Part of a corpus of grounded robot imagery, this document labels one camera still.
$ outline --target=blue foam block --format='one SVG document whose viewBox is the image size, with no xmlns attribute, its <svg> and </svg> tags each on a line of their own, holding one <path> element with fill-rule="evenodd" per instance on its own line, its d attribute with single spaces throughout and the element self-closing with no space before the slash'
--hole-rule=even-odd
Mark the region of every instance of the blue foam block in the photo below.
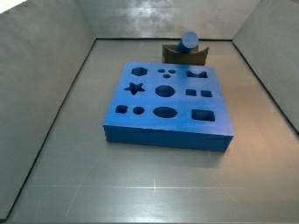
<svg viewBox="0 0 299 224">
<path fill-rule="evenodd" d="M 110 142 L 226 151 L 234 130 L 214 68 L 128 62 L 103 126 Z"/>
</svg>

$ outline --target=metal wall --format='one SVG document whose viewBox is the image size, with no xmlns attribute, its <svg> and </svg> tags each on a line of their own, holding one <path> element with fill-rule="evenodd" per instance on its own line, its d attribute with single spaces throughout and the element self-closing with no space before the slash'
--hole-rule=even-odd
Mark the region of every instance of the metal wall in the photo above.
<svg viewBox="0 0 299 224">
<path fill-rule="evenodd" d="M 76 0 L 98 38 L 233 39 L 261 0 Z"/>
<path fill-rule="evenodd" d="M 299 132 L 299 3 L 263 0 L 234 43 Z"/>
<path fill-rule="evenodd" d="M 94 41 L 72 0 L 30 0 L 0 15 L 0 220 Z"/>
</svg>

